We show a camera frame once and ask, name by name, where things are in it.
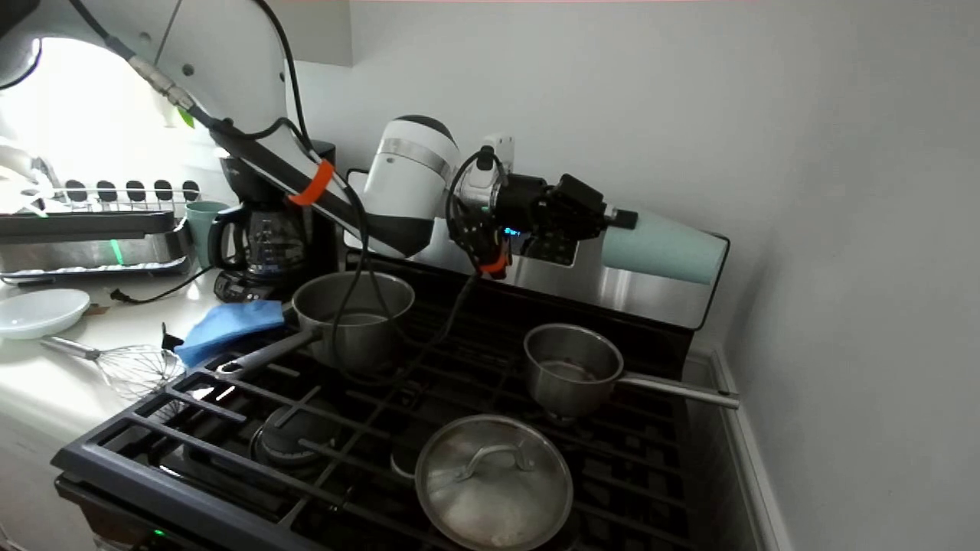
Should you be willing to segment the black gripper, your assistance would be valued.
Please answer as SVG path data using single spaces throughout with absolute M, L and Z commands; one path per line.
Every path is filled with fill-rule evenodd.
M 574 246 L 605 230 L 605 203 L 573 173 L 507 173 L 489 209 L 449 200 L 447 225 L 478 269 L 504 269 L 511 255 L 570 265 Z

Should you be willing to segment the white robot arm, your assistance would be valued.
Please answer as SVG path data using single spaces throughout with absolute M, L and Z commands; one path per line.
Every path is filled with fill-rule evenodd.
M 264 94 L 296 88 L 283 24 L 267 0 L 0 0 L 5 82 L 19 82 L 39 62 L 47 38 L 120 56 L 268 190 L 296 205 L 310 203 L 405 258 L 429 246 L 435 222 L 445 222 L 478 265 L 507 260 L 511 230 L 528 242 L 583 242 L 605 230 L 604 200 L 574 176 L 548 185 L 500 168 L 494 192 L 467 203 L 458 192 L 464 168 L 455 145 L 426 117 L 386 124 L 368 185 L 356 200 L 330 192 L 332 168 L 313 155 L 299 117 L 246 94 L 249 84 Z

